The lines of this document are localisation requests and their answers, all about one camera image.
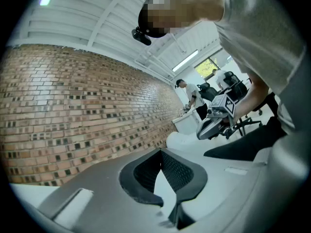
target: man in gray t-shirt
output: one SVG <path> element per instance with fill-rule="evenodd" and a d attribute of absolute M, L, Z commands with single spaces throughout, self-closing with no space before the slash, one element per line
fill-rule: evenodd
<path fill-rule="evenodd" d="M 263 102 L 271 88 L 281 95 L 305 52 L 289 16 L 276 0 L 146 0 L 138 17 L 139 29 L 162 37 L 171 28 L 213 21 L 222 47 L 252 81 L 247 95 L 236 106 L 234 120 Z M 209 150 L 205 156 L 253 160 L 257 152 L 271 147 L 291 133 L 294 125 L 281 104 L 279 116 L 233 143 Z"/>

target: window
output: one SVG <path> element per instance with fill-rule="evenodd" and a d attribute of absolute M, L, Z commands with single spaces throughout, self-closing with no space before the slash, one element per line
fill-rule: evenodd
<path fill-rule="evenodd" d="M 213 69 L 221 69 L 231 61 L 233 61 L 233 59 L 230 54 L 228 54 L 224 49 L 220 49 L 208 57 L 205 61 L 197 65 L 195 69 L 201 77 L 207 81 L 213 77 Z"/>

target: white ceiling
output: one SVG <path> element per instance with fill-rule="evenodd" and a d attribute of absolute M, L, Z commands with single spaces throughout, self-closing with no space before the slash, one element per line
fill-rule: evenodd
<path fill-rule="evenodd" d="M 132 38 L 145 0 L 51 0 L 40 6 L 35 0 L 26 10 L 8 45 L 52 44 L 99 53 L 145 71 L 166 83 L 189 65 L 203 61 L 219 49 L 216 27 L 211 22 L 153 39 L 146 46 Z M 194 51 L 199 54 L 172 69 Z"/>

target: leg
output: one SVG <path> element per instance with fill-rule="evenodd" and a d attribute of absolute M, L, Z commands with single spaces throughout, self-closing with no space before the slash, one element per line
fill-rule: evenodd
<path fill-rule="evenodd" d="M 206 151 L 204 156 L 253 161 L 261 149 L 271 147 L 279 138 L 285 135 L 286 133 L 281 129 L 281 123 L 273 116 L 269 119 L 267 125 L 257 128 L 232 143 Z"/>
<path fill-rule="evenodd" d="M 204 120 L 207 116 L 207 105 L 206 103 L 198 108 L 196 108 L 196 112 L 199 114 L 201 120 Z"/>

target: white wall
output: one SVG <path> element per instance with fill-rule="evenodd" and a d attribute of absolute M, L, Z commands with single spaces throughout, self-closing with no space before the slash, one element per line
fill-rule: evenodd
<path fill-rule="evenodd" d="M 222 70 L 232 71 L 239 78 L 239 80 L 242 80 L 243 83 L 246 85 L 246 87 L 249 88 L 250 81 L 247 80 L 248 75 L 246 73 L 241 73 L 238 65 L 234 61 L 231 61 L 230 63 L 225 65 L 222 68 Z M 183 72 L 178 74 L 173 79 L 173 83 L 176 83 L 176 80 L 179 80 L 179 79 L 183 79 L 187 83 L 193 83 L 195 85 L 205 83 L 205 80 L 200 76 L 200 74 L 193 67 L 188 67 Z M 215 88 L 217 91 L 220 90 L 218 85 L 216 84 L 215 76 L 211 77 L 207 82 L 210 84 L 211 87 Z M 186 89 L 176 88 L 175 92 L 177 93 L 177 95 L 179 96 L 183 104 L 186 104 L 189 102 L 189 99 L 186 95 Z"/>

